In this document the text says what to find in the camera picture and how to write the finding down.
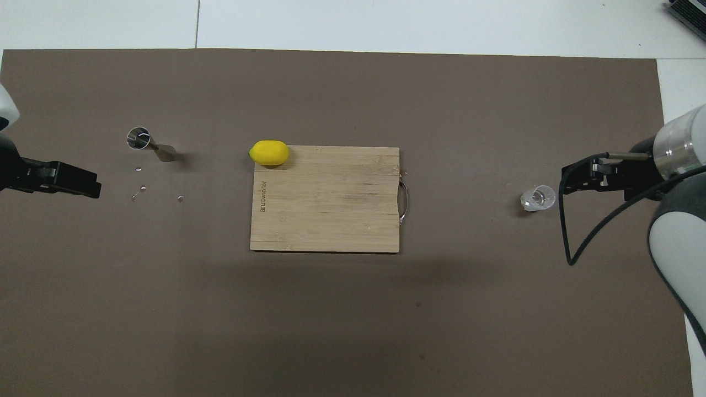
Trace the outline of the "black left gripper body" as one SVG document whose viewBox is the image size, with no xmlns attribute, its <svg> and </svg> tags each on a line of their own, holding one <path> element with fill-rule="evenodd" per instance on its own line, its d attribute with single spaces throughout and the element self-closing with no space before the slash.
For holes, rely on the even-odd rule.
<svg viewBox="0 0 706 397">
<path fill-rule="evenodd" d="M 51 193 L 43 183 L 50 163 L 23 158 L 15 144 L 6 135 L 1 135 L 1 189 L 11 189 L 32 194 Z"/>
</svg>

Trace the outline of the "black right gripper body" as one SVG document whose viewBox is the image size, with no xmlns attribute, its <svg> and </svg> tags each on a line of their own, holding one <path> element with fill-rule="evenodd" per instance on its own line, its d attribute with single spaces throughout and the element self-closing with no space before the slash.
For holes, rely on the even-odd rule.
<svg viewBox="0 0 706 397">
<path fill-rule="evenodd" d="M 635 144 L 629 151 L 631 155 L 645 155 L 638 160 L 623 159 L 612 165 L 612 173 L 606 176 L 608 191 L 622 191 L 625 200 L 631 200 L 662 181 L 653 159 L 654 138 L 645 139 Z"/>
</svg>

